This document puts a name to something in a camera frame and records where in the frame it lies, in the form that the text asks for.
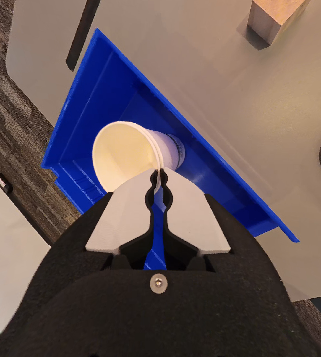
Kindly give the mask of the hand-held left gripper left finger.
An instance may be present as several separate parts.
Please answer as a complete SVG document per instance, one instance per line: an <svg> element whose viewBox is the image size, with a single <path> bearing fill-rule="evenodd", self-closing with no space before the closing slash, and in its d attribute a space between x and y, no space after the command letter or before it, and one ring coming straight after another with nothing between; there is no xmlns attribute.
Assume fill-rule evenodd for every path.
<svg viewBox="0 0 321 357"><path fill-rule="evenodd" d="M152 168L115 189L88 239L86 251L124 255L133 269L145 270L154 241L154 191Z"/></svg>

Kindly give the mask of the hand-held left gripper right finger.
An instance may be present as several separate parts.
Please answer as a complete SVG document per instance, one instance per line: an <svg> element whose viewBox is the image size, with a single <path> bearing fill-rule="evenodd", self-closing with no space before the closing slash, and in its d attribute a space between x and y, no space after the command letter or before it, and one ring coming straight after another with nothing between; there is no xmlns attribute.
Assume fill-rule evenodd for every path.
<svg viewBox="0 0 321 357"><path fill-rule="evenodd" d="M229 253L230 245L204 192L184 176L162 169L166 268L185 270L195 257Z"/></svg>

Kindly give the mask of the blue plastic bin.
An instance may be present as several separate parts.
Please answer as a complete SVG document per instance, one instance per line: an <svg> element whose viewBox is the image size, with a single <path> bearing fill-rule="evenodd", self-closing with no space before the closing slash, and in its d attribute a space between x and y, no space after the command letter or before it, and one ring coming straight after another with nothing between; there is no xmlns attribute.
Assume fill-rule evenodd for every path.
<svg viewBox="0 0 321 357"><path fill-rule="evenodd" d="M41 166L81 213L106 193L92 165L92 145L107 124L129 121L176 136L185 145L177 172L210 194L257 237L279 227L299 239L220 154L96 29L61 109Z"/></svg>

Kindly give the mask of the small black box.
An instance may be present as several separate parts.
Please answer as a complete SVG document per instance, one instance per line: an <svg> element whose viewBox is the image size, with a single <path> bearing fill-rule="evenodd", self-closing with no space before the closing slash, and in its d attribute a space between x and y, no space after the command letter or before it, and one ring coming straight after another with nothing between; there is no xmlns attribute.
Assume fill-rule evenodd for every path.
<svg viewBox="0 0 321 357"><path fill-rule="evenodd" d="M13 192L12 184L7 180L7 178L2 173L0 173L0 187L7 195Z"/></svg>

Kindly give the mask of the small wooden cube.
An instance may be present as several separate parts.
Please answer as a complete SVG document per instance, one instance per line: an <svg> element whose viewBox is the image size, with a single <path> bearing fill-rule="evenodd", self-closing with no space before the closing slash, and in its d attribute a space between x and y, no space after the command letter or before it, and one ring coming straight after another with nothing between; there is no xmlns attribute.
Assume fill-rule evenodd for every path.
<svg viewBox="0 0 321 357"><path fill-rule="evenodd" d="M268 46L303 13L309 0L253 0L247 27Z"/></svg>

